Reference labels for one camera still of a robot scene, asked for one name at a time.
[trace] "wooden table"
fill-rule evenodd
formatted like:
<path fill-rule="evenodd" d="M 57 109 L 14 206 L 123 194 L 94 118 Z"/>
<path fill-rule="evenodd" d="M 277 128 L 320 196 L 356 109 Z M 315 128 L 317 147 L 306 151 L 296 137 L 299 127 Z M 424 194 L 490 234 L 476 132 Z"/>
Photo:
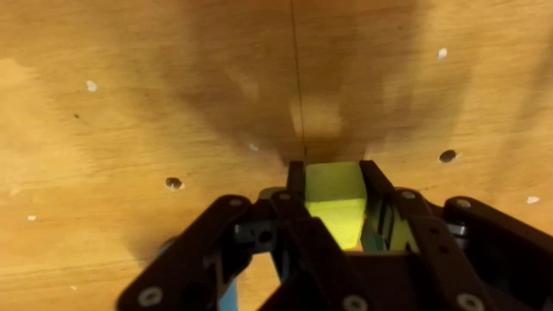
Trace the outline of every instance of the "wooden table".
<path fill-rule="evenodd" d="M 375 160 L 553 234 L 550 2 L 21 0 L 0 26 L 0 310 L 113 310 L 291 160 Z M 242 310 L 275 286 L 258 258 Z"/>

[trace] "blue part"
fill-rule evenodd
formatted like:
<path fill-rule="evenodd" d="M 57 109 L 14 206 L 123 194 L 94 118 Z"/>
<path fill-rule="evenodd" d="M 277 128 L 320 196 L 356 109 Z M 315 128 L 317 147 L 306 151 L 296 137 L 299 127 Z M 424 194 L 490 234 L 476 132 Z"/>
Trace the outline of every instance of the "blue part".
<path fill-rule="evenodd" d="M 237 282 L 234 280 L 220 301 L 222 311 L 239 311 Z"/>

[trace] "screw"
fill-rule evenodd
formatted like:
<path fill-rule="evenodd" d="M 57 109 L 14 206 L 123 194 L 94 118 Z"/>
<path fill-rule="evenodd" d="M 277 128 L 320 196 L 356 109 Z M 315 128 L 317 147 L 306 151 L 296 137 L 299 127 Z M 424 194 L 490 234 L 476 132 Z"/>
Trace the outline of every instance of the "screw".
<path fill-rule="evenodd" d="M 484 303 L 474 294 L 462 293 L 457 296 L 457 305 L 465 311 L 484 311 Z"/>
<path fill-rule="evenodd" d="M 241 199 L 232 199 L 229 204 L 237 208 L 237 206 L 242 206 L 242 201 Z"/>
<path fill-rule="evenodd" d="M 413 201 L 417 196 L 413 192 L 401 192 L 401 198 Z"/>
<path fill-rule="evenodd" d="M 280 199 L 280 201 L 291 201 L 291 194 L 286 194 L 286 192 L 284 192 L 284 194 L 279 196 L 279 199 Z"/>
<path fill-rule="evenodd" d="M 158 306 L 158 305 L 161 305 L 161 301 L 163 301 L 161 287 L 149 287 L 149 289 L 142 291 L 139 296 L 139 305 L 142 308 Z"/>
<path fill-rule="evenodd" d="M 467 201 L 467 199 L 458 199 L 455 204 L 458 208 L 462 208 L 462 210 L 471 210 L 472 208 L 471 201 Z"/>
<path fill-rule="evenodd" d="M 346 311 L 369 311 L 367 301 L 360 296 L 346 296 L 343 306 Z"/>

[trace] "wood grain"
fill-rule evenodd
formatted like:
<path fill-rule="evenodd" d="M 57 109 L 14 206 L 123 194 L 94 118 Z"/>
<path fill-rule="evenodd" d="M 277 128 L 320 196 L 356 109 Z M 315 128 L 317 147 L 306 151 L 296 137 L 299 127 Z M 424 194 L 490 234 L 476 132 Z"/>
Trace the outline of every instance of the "wood grain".
<path fill-rule="evenodd" d="M 4 4 L 0 310 L 113 310 L 166 239 L 218 196 L 282 185 L 289 160 L 375 160 L 434 203 L 467 194 L 553 234 L 552 9 Z M 270 260 L 239 284 L 256 310 Z"/>

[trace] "yellow object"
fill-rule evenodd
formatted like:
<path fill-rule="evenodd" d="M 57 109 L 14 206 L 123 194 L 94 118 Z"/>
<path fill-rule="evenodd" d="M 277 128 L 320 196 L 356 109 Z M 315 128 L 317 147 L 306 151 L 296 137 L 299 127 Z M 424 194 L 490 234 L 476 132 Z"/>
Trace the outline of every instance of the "yellow object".
<path fill-rule="evenodd" d="M 322 218 L 343 249 L 356 248 L 365 220 L 367 191 L 358 163 L 306 166 L 306 208 Z"/>

